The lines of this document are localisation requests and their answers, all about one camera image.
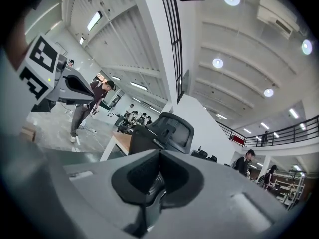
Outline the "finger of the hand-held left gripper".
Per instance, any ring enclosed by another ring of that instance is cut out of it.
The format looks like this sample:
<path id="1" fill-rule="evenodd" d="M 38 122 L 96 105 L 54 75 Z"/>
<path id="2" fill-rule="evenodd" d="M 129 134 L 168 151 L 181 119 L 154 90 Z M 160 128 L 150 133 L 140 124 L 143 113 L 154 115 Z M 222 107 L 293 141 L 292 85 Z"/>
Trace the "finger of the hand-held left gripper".
<path id="1" fill-rule="evenodd" d="M 90 87 L 90 84 L 84 79 L 82 74 L 76 71 L 74 68 L 65 68 L 63 71 L 64 85 L 70 89 L 82 89 L 81 85 Z"/>
<path id="2" fill-rule="evenodd" d="M 58 101 L 68 105 L 87 104 L 92 101 L 92 89 L 81 85 L 82 89 L 60 88 Z"/>

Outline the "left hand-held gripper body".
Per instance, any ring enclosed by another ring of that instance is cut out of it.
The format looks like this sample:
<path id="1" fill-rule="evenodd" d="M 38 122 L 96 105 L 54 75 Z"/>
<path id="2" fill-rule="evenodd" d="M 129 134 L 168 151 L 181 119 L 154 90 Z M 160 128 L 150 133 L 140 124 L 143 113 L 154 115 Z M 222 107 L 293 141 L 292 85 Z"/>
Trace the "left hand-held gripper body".
<path id="1" fill-rule="evenodd" d="M 44 35 L 35 38 L 17 71 L 35 98 L 33 112 L 47 112 L 54 106 L 54 101 L 48 100 L 47 96 L 57 86 L 66 65 L 67 58 L 60 54 L 56 44 Z"/>

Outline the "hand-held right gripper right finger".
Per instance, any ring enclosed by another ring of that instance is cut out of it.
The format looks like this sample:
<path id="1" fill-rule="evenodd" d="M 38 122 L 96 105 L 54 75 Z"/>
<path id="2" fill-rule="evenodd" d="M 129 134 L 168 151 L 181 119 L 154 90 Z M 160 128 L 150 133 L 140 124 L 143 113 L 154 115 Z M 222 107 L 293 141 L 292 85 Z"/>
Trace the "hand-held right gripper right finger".
<path id="1" fill-rule="evenodd" d="M 163 210 L 151 239 L 276 239 L 292 223 L 294 214 L 230 167 L 175 157 L 202 173 L 203 187 L 188 205 Z"/>

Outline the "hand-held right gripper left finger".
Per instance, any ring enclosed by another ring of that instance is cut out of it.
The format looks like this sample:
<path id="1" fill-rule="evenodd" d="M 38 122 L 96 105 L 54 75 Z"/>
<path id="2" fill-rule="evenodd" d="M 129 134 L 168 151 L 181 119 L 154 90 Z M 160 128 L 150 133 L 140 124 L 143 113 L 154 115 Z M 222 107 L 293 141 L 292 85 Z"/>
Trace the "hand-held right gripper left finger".
<path id="1" fill-rule="evenodd" d="M 70 192 L 67 210 L 86 239 L 159 239 L 149 215 L 159 212 L 159 191 L 150 188 L 160 172 L 160 152 L 65 168 Z"/>

